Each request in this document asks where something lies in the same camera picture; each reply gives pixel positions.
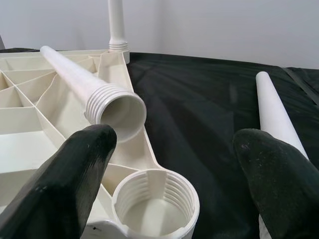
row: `black cloth surface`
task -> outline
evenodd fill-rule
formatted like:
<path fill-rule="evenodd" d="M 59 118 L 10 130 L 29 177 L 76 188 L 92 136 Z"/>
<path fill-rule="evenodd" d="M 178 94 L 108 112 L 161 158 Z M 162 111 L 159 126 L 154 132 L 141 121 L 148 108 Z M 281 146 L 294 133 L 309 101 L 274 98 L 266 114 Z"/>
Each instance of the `black cloth surface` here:
<path fill-rule="evenodd" d="M 319 92 L 319 70 L 290 68 Z M 260 128 L 255 76 L 269 73 L 303 146 L 319 166 L 319 109 L 280 67 L 131 53 L 134 90 L 145 101 L 157 161 L 196 188 L 195 239 L 259 238 L 258 211 L 235 158 L 232 138 Z"/>

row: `white plastic tube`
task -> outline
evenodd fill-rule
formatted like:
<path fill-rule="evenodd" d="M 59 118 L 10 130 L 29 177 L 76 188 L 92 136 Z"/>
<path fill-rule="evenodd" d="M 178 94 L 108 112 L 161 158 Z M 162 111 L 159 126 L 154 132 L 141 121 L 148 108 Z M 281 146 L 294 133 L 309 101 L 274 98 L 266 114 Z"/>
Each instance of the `white plastic tube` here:
<path fill-rule="evenodd" d="M 284 141 L 298 149 L 306 159 L 308 156 L 283 103 L 267 72 L 256 75 L 260 129 L 272 137 Z M 259 215 L 261 239 L 271 239 L 262 217 Z"/>
<path fill-rule="evenodd" d="M 125 39 L 123 3 L 122 0 L 109 0 L 110 21 L 110 50 L 127 51 L 128 43 Z"/>
<path fill-rule="evenodd" d="M 85 117 L 91 124 L 110 125 L 118 142 L 138 134 L 146 120 L 146 107 L 138 95 L 106 83 L 48 46 L 40 51 L 85 106 Z"/>

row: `tapered white tube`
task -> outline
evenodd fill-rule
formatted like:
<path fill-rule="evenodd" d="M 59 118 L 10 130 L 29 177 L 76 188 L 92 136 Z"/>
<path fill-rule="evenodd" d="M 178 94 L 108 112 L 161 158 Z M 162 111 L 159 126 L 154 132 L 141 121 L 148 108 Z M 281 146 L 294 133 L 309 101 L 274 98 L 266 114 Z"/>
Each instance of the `tapered white tube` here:
<path fill-rule="evenodd" d="M 260 129 L 297 148 L 308 159 L 296 130 L 267 72 L 256 76 Z"/>
<path fill-rule="evenodd" d="M 125 39 L 122 0 L 109 0 L 110 43 L 111 50 L 126 51 L 128 43 Z"/>
<path fill-rule="evenodd" d="M 85 107 L 91 124 L 110 125 L 118 142 L 138 134 L 146 119 L 146 107 L 138 95 L 106 83 L 48 46 L 40 51 Z"/>

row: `white background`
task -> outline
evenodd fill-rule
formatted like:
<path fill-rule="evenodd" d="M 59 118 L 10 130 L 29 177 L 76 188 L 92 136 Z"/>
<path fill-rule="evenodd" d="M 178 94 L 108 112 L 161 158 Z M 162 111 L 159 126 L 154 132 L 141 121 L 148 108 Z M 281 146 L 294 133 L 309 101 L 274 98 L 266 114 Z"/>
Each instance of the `white background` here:
<path fill-rule="evenodd" d="M 319 0 L 123 0 L 131 51 L 319 68 Z M 106 49 L 107 0 L 2 0 L 6 48 Z"/>

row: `upright white pole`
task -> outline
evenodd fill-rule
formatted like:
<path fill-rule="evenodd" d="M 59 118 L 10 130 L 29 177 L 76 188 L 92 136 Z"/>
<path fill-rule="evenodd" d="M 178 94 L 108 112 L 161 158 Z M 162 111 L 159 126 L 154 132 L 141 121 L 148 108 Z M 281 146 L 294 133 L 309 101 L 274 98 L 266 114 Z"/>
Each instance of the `upright white pole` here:
<path fill-rule="evenodd" d="M 123 2 L 109 0 L 110 42 L 111 51 L 122 51 L 126 64 L 130 61 L 128 42 L 125 39 Z"/>

